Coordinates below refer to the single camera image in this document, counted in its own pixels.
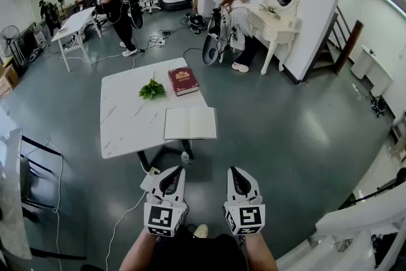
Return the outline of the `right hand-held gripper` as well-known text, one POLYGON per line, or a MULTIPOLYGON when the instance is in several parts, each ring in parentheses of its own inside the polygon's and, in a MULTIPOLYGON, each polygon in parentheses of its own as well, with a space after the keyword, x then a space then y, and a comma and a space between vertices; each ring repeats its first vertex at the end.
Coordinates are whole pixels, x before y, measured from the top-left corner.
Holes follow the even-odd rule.
POLYGON ((252 235, 265 226, 265 205, 258 182, 245 170, 232 166, 227 171, 225 218, 233 235, 252 235))

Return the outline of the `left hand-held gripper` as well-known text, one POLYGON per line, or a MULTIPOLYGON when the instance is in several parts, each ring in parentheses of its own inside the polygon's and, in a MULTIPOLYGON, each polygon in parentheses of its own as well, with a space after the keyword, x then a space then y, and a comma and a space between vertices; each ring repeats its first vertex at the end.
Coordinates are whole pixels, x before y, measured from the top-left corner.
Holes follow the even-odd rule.
POLYGON ((174 237, 188 212, 184 200, 185 169, 175 166, 157 175, 144 203, 144 226, 149 234, 174 237), (160 197, 174 197, 175 201, 160 197))

